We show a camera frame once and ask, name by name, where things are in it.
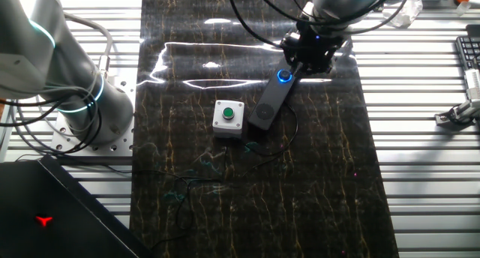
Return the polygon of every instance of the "black marble mat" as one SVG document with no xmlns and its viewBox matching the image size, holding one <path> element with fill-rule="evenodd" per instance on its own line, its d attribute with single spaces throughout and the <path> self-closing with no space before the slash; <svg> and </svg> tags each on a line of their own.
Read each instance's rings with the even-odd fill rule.
<svg viewBox="0 0 480 258">
<path fill-rule="evenodd" d="M 294 26 L 260 0 L 236 1 L 274 41 Z M 246 118 L 283 53 L 248 35 L 228 0 L 143 0 L 141 38 L 130 229 L 149 247 L 187 235 L 159 244 L 159 257 L 398 257 L 350 42 L 329 75 L 294 86 L 289 150 L 250 170 L 269 158 L 213 138 L 215 101 L 245 102 Z M 295 126 L 282 109 L 257 142 L 276 151 Z M 176 214 L 185 186 L 140 170 L 222 183 L 192 183 L 185 232 L 188 203 Z"/>
</svg>

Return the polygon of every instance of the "white cable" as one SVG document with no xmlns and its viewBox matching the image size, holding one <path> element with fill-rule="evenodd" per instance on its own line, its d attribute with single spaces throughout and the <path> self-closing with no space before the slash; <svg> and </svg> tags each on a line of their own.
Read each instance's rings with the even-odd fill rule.
<svg viewBox="0 0 480 258">
<path fill-rule="evenodd" d="M 38 110 L 40 111 L 40 114 L 43 115 L 44 114 L 44 111 L 42 110 L 42 106 L 38 106 Z M 93 118 L 91 119 L 90 123 L 88 123 L 88 125 L 82 129 L 82 130 L 77 130 L 77 129 L 74 129 L 72 127 L 70 127 L 70 129 L 74 130 L 74 131 L 77 131 L 77 132 L 82 132 L 82 131 L 86 131 L 88 128 L 90 128 L 90 126 L 93 124 L 93 122 L 95 121 L 95 117 L 96 115 L 98 114 L 98 110 L 96 109 L 95 110 L 95 114 L 93 116 Z M 53 131 L 55 131 L 57 134 L 60 134 L 62 135 L 63 137 L 76 137 L 77 138 L 77 135 L 74 135 L 74 134 L 66 134 L 66 133 L 62 133 L 60 130 L 58 130 L 51 122 L 50 120 L 48 120 L 47 118 L 44 118 L 43 119 L 51 128 Z"/>
<path fill-rule="evenodd" d="M 103 52 L 103 55 L 104 56 L 108 56 L 110 54 L 110 50 L 112 49 L 112 45 L 113 45 L 113 38 L 112 38 L 112 35 L 110 34 L 110 32 L 108 32 L 108 30 L 106 28 L 104 28 L 103 26 L 97 24 L 96 22 L 93 22 L 89 19 L 85 19 L 85 18 L 82 18 L 82 17 L 78 17 L 76 15 L 73 15 L 73 14 L 69 14 L 69 13 L 64 13 L 65 15 L 65 18 L 75 22 L 75 23 L 79 23 L 79 24 L 82 24 L 84 26 L 89 26 L 93 29 L 98 29 L 98 31 L 100 31 L 100 33 L 103 34 L 103 36 L 106 37 L 106 48 L 105 48 L 105 52 Z"/>
</svg>

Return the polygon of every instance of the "metal table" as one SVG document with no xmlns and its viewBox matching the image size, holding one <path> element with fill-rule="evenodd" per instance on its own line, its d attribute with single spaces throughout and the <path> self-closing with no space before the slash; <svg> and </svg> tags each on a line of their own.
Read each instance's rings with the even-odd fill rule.
<svg viewBox="0 0 480 258">
<path fill-rule="evenodd" d="M 134 85 L 142 42 L 142 0 L 61 2 L 65 11 L 111 31 L 115 46 L 110 74 L 115 84 Z M 480 257 L 479 130 L 468 127 L 451 133 L 436 127 L 434 121 L 434 113 L 465 100 L 454 41 L 466 34 L 467 24 L 478 22 L 480 9 L 459 18 L 450 4 L 444 5 L 447 7 L 425 7 L 408 29 L 384 26 L 352 37 L 402 258 Z M 371 27 L 382 18 L 381 13 L 372 13 L 355 27 Z M 68 25 L 97 61 L 104 50 L 104 37 L 83 25 Z M 38 116 L 35 108 L 25 111 L 30 117 Z M 53 113 L 48 119 L 55 123 L 56 116 Z M 43 141 L 52 140 L 46 122 L 34 123 L 31 129 Z M 13 132 L 4 160 L 34 153 Z M 128 227 L 129 175 L 103 168 L 67 169 Z"/>
</svg>

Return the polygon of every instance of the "wire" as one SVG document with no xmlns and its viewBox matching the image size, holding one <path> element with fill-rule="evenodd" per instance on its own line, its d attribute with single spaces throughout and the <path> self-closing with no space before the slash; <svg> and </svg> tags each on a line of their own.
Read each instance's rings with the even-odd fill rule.
<svg viewBox="0 0 480 258">
<path fill-rule="evenodd" d="M 308 13 L 306 13 L 304 10 L 303 10 L 303 7 L 299 4 L 299 2 L 297 0 L 293 0 L 293 2 L 295 3 L 295 5 L 297 5 L 298 9 L 303 13 L 305 14 L 306 16 L 308 17 L 312 17 L 312 18 L 315 18 L 315 19 L 320 19 L 320 17 L 316 17 L 314 15 L 310 15 Z"/>
<path fill-rule="evenodd" d="M 87 106 L 87 111 L 88 111 L 88 115 L 93 119 L 93 117 L 95 115 L 92 115 L 92 111 L 90 110 L 91 107 L 90 106 Z M 23 118 L 23 114 L 22 114 L 22 111 L 19 107 L 19 115 L 20 115 L 20 118 L 22 119 Z M 30 146 L 32 149 L 34 149 L 35 151 L 37 152 L 41 152 L 41 153 L 44 153 L 44 154 L 50 154 L 50 155 L 65 155 L 65 154 L 68 154 L 68 153 L 75 153 L 75 152 L 79 152 L 80 150 L 83 150 L 84 148 L 86 148 L 87 146 L 89 146 L 94 140 L 95 138 L 97 137 L 97 135 L 99 134 L 100 132 L 100 129 L 101 129 L 101 126 L 102 126 L 102 118 L 101 118 L 101 113 L 100 111 L 98 110 L 98 128 L 97 128 L 97 131 L 95 132 L 94 136 L 87 142 L 89 136 L 90 136 L 90 133 L 92 132 L 92 125 L 90 125 L 90 127 L 87 129 L 86 131 L 86 134 L 84 136 L 84 138 L 77 144 L 75 145 L 73 148 L 67 150 L 67 151 L 59 151 L 58 149 L 55 149 L 55 148 L 51 148 L 49 147 L 48 145 L 44 144 L 43 142 L 41 142 L 41 140 L 39 140 L 29 129 L 28 126 L 24 126 L 25 130 L 27 131 L 28 135 L 30 135 L 35 141 L 37 141 L 39 144 L 41 144 L 46 150 L 49 150 L 49 151 L 45 151 L 43 149 L 40 149 L 40 148 L 36 148 L 34 145 L 32 145 L 26 138 L 25 136 L 23 136 L 22 132 L 20 131 L 19 127 L 16 126 L 15 129 L 16 129 L 16 132 L 18 133 L 18 135 L 22 138 L 22 140 L 28 145 Z M 11 110 L 11 117 L 12 117 L 12 121 L 13 123 L 16 123 L 15 122 L 15 113 L 13 110 Z"/>
<path fill-rule="evenodd" d="M 38 156 L 44 156 L 44 154 L 23 154 L 21 155 L 20 157 L 18 157 L 15 162 L 18 162 L 18 161 L 31 161 L 31 160 L 20 160 L 21 158 L 23 157 L 26 157 L 26 156 L 35 156 L 35 157 L 38 157 Z"/>
<path fill-rule="evenodd" d="M 40 98 L 37 96 L 35 96 L 37 102 L 40 100 Z M 38 106 L 38 111 L 40 112 L 40 114 L 44 114 L 44 111 L 42 110 L 42 106 Z M 67 134 L 67 133 L 62 133 L 60 130 L 58 130 L 53 124 L 52 122 L 50 122 L 50 120 L 48 120 L 47 118 L 44 118 L 43 119 L 51 128 L 53 131 L 55 131 L 57 134 L 60 134 L 62 135 L 63 137 L 77 137 L 76 135 L 73 135 L 73 134 Z"/>
<path fill-rule="evenodd" d="M 106 48 L 105 48 L 105 52 L 103 52 L 103 54 L 105 56 L 108 56 L 110 54 L 110 50 L 112 49 L 112 45 L 113 45 L 113 38 L 112 38 L 112 35 L 110 34 L 110 32 L 108 32 L 108 30 L 106 28 L 104 28 L 102 25 L 99 25 L 96 22 L 93 22 L 89 19 L 78 17 L 78 16 L 70 14 L 70 13 L 64 13 L 64 15 L 65 15 L 65 18 L 67 18 L 67 19 L 69 19 L 69 20 L 71 20 L 75 23 L 79 23 L 79 24 L 82 24 L 84 26 L 89 26 L 93 29 L 97 29 L 98 31 L 100 31 L 100 33 L 102 33 L 106 37 Z"/>
<path fill-rule="evenodd" d="M 273 47 L 283 49 L 283 47 L 280 44 L 276 44 L 273 41 L 267 40 L 266 38 L 264 38 L 264 37 L 258 35 L 257 33 L 255 33 L 255 31 L 252 30 L 252 28 L 250 28 L 250 26 L 248 26 L 247 23 L 243 20 L 242 16 L 239 13 L 239 10 L 237 9 L 237 7 L 235 5 L 234 0 L 230 0 L 230 5 L 232 6 L 233 12 L 235 13 L 235 16 L 237 17 L 238 21 L 241 23 L 241 26 L 243 26 L 243 28 L 248 33 L 250 33 L 250 35 L 254 36 L 257 40 L 262 41 L 263 43 L 270 44 Z"/>
<path fill-rule="evenodd" d="M 64 159 L 68 159 L 68 160 L 71 160 L 73 161 L 74 163 L 71 164 L 71 162 L 69 163 L 65 163 L 65 162 L 62 162 L 62 160 Z M 191 205 L 191 201 L 190 201 L 190 193 L 191 193 L 191 185 L 195 182 L 217 182 L 217 183 L 221 183 L 221 180 L 219 179 L 213 179 L 213 178 L 200 178 L 200 177 L 192 177 L 192 176 L 181 176 L 181 175 L 176 175 L 174 173 L 171 173 L 171 172 L 164 172 L 164 171 L 159 171 L 159 170 L 150 170 L 150 169 L 147 169 L 147 170 L 137 170 L 137 171 L 131 171 L 131 170 L 128 170 L 128 171 L 121 171 L 121 170 L 118 170 L 118 169 L 115 169 L 109 165 L 106 165 L 106 164 L 102 164 L 102 163 L 87 163 L 87 162 L 84 162 L 84 161 L 81 161 L 79 160 L 78 158 L 76 157 L 72 157 L 72 156 L 67 156 L 67 155 L 63 155 L 63 156 L 57 156 L 57 161 L 61 164 L 61 165 L 71 165 L 71 166 L 74 166 L 75 163 L 76 164 L 80 164 L 80 165 L 92 165 L 92 166 L 102 166 L 102 167 L 106 167 L 116 173 L 122 173 L 122 174 L 133 174 L 133 173 L 158 173 L 158 174 L 163 174 L 163 175 L 168 175 L 168 176 L 173 176 L 175 177 L 175 180 L 174 180 L 174 184 L 177 182 L 177 181 L 182 181 L 185 186 L 186 186 L 186 193 L 184 195 L 184 197 L 182 197 L 179 201 L 178 201 L 178 207 L 175 211 L 175 225 L 180 229 L 180 230 L 190 230 L 193 225 L 194 225 L 194 218 L 195 218 L 195 215 L 194 215 L 194 211 L 192 209 L 192 205 Z M 190 213 L 190 221 L 188 222 L 188 225 L 187 226 L 182 226 L 182 224 L 179 222 L 179 215 L 180 215 L 180 212 L 183 208 L 183 205 L 185 203 L 185 201 L 188 201 L 188 209 L 189 209 L 189 213 Z M 160 244 L 164 243 L 164 242 L 169 242 L 169 241 L 173 241 L 173 240 L 177 240 L 177 239 L 181 239 L 181 238 L 184 238 L 184 237 L 187 237 L 188 236 L 188 233 L 184 233 L 182 235 L 179 235 L 179 236 L 176 236 L 176 237 L 172 237 L 172 238 L 166 238 L 166 239 L 162 239 L 160 241 L 158 241 L 157 243 L 155 243 L 151 249 L 155 249 L 157 246 L 159 246 Z"/>
<path fill-rule="evenodd" d="M 44 89 L 44 90 L 37 90 L 37 91 L 28 91 L 28 90 L 21 90 L 18 88 L 11 88 L 6 85 L 0 85 L 0 89 L 20 93 L 20 94 L 29 94 L 29 95 L 39 95 L 39 94 L 49 94 L 49 93 L 56 93 L 56 92 L 62 92 L 65 90 L 73 90 L 73 89 L 78 89 L 78 86 L 70 86 L 68 88 L 51 88 L 51 89 Z"/>
<path fill-rule="evenodd" d="M 357 31 L 345 31 L 345 33 L 347 35 L 366 33 L 366 32 L 370 32 L 372 30 L 378 29 L 378 28 L 390 23 L 390 21 L 392 21 L 397 16 L 397 14 L 400 13 L 400 11 L 404 8 L 404 5 L 407 3 L 407 1 L 408 0 L 403 0 L 402 3 L 400 4 L 400 6 L 398 7 L 398 9 L 389 18 L 385 19 L 380 24 L 375 25 L 374 27 L 371 27 L 371 28 L 361 29 L 361 30 L 357 30 Z"/>
<path fill-rule="evenodd" d="M 10 113 L 8 112 L 6 115 L 7 115 L 7 118 L 5 119 L 5 122 L 8 122 L 8 119 L 10 118 Z M 3 148 L 3 146 L 4 146 L 5 137 L 7 136 L 7 131 L 8 131 L 8 129 L 6 127 L 3 127 L 1 129 L 0 149 Z"/>
<path fill-rule="evenodd" d="M 50 113 L 53 112 L 53 110 L 55 110 L 57 107 L 59 107 L 60 105 L 62 105 L 62 102 L 59 101 L 57 103 L 55 103 L 55 105 L 53 105 L 50 109 L 48 109 L 43 115 L 40 115 L 39 117 L 37 118 L 33 118 L 31 120 L 27 120 L 27 121 L 22 121 L 22 122 L 14 122 L 14 123 L 0 123 L 0 127 L 21 127 L 21 126 L 26 126 L 28 124 L 31 124 L 31 123 L 35 123 L 35 122 L 39 122 L 40 120 L 46 118 Z"/>
<path fill-rule="evenodd" d="M 281 155 L 279 154 L 278 156 L 276 157 L 273 157 L 271 158 L 270 160 L 266 160 L 266 161 L 263 161 L 262 163 L 258 163 L 257 165 L 251 167 L 250 169 L 248 169 L 246 172 L 243 173 L 243 175 L 241 177 L 245 177 L 250 171 L 252 170 L 256 170 L 258 169 L 259 167 L 265 165 L 265 164 L 269 164 L 271 163 L 272 161 L 275 161 L 276 159 L 278 159 Z"/>
<path fill-rule="evenodd" d="M 293 109 L 293 107 L 290 104 L 285 102 L 285 105 L 290 109 L 290 111 L 292 111 L 293 115 L 295 116 L 295 133 L 292 135 L 292 138 L 290 139 L 290 141 L 280 151 L 277 151 L 277 152 L 274 152 L 274 153 L 265 153 L 265 152 L 259 151 L 257 148 L 251 147 L 249 145 L 249 142 L 245 142 L 244 140 L 241 140 L 246 148 L 250 149 L 252 152 L 257 153 L 260 156 L 271 157 L 271 156 L 276 156 L 276 155 L 280 155 L 280 154 L 284 153 L 290 147 L 293 140 L 297 136 L 297 133 L 299 132 L 299 118 L 297 116 L 297 113 L 295 112 L 295 110 Z"/>
<path fill-rule="evenodd" d="M 271 8 L 273 8 L 274 10 L 276 10 L 279 14 L 291 19 L 291 20 L 294 20 L 296 22 L 302 22 L 302 23 L 306 23 L 308 25 L 312 25 L 312 26 L 334 26 L 334 25 L 340 25 L 342 23 L 347 23 L 351 20 L 354 20 L 354 19 L 357 19 L 357 18 L 360 18 L 362 16 L 364 16 L 365 14 L 368 14 L 368 12 L 370 12 L 371 10 L 373 10 L 374 8 L 376 7 L 373 7 L 373 6 L 377 6 L 377 5 L 380 5 L 382 4 L 385 0 L 379 0 L 377 3 L 373 4 L 372 6 L 370 7 L 367 7 L 365 10 L 363 11 L 360 11 L 359 13 L 360 14 L 353 14 L 353 15 L 350 15 L 350 16 L 347 16 L 347 17 L 344 17 L 344 18 L 340 18 L 338 20 L 335 20 L 335 21 L 331 21 L 331 22 L 312 22 L 312 21 L 309 21 L 309 20 L 306 20 L 306 19 L 299 19 L 295 16 L 292 16 L 286 12 L 284 12 L 283 10 L 281 10 L 279 7 L 277 7 L 275 4 L 273 4 L 270 0 L 263 0 L 265 3 L 267 3 Z"/>
<path fill-rule="evenodd" d="M 66 98 L 69 98 L 70 96 L 71 96 L 71 94 L 67 94 L 67 95 L 63 95 L 61 97 L 54 98 L 52 100 L 45 100 L 45 101 L 37 100 L 36 103 L 19 103 L 19 102 L 16 102 L 16 101 L 6 101 L 6 100 L 0 99 L 0 104 L 10 105 L 10 106 L 13 106 L 13 107 L 37 107 L 37 106 L 40 106 L 40 105 L 52 104 L 52 103 L 57 102 L 57 101 L 62 101 Z"/>
</svg>

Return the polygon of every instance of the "end effector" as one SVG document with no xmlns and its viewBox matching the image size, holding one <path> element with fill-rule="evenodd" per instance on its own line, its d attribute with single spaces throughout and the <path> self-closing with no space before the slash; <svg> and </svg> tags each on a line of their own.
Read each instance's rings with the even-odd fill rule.
<svg viewBox="0 0 480 258">
<path fill-rule="evenodd" d="M 305 74 L 328 73 L 332 58 L 351 35 L 357 23 L 385 0 L 312 0 L 297 19 L 296 29 L 287 33 L 282 46 L 289 65 L 303 64 Z"/>
</svg>

